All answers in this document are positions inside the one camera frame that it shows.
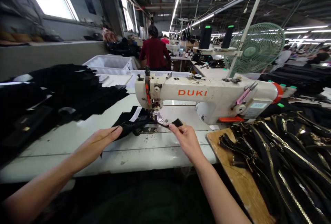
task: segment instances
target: electric fan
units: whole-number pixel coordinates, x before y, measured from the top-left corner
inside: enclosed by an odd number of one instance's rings
[[[231,40],[230,47],[238,48],[244,30]],[[241,47],[242,56],[235,61],[231,77],[235,73],[250,73],[264,69],[273,62],[285,44],[283,29],[273,23],[263,22],[249,27]],[[231,67],[234,56],[224,56],[227,68]]]

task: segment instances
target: white label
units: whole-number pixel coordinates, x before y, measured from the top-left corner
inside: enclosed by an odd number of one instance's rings
[[[267,103],[253,103],[251,108],[254,109],[263,109],[265,106],[267,106]]]
[[[132,116],[131,119],[129,120],[130,122],[134,122],[134,121],[138,118],[141,109],[142,109],[142,107],[138,107],[138,108],[136,109],[136,112],[133,114],[133,116]]]

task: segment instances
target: white plastic bin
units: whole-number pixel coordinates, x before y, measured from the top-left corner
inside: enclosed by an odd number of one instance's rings
[[[132,70],[132,58],[97,55],[83,65],[97,70],[100,74],[126,75],[128,71]]]
[[[169,74],[169,71],[151,71],[151,73],[156,74],[156,76],[162,76],[163,74]],[[136,78],[140,75],[145,75],[144,70],[131,70],[128,71],[128,75],[132,75],[132,78],[127,82],[127,88],[133,88],[134,89],[134,83],[136,82]],[[189,75],[192,75],[190,72],[172,72],[173,77],[187,77]]]

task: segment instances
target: table surface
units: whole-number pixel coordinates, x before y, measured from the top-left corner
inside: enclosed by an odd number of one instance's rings
[[[33,142],[0,171],[0,182],[26,182],[59,164],[95,131],[111,127],[122,112],[130,112],[132,106],[140,106],[134,89],[130,89],[129,93],[102,115],[92,115],[85,121],[72,121]],[[217,162],[206,138],[212,128],[198,118],[195,102],[166,100],[159,113],[164,118],[164,124],[180,118],[193,126],[206,158],[211,163]],[[78,172],[75,177],[191,165],[176,137],[168,129],[158,126],[155,133],[139,136],[130,134],[113,142],[105,148],[102,158]]]

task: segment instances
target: white sewing machine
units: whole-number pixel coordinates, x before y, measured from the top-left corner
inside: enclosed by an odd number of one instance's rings
[[[187,78],[172,77],[171,73],[156,76],[147,70],[145,75],[138,75],[135,90],[141,106],[155,112],[163,107],[164,100],[195,101],[199,118],[207,124],[255,119],[283,95],[277,84],[257,81],[256,87],[238,104],[255,80],[224,80],[202,78],[198,74]]]

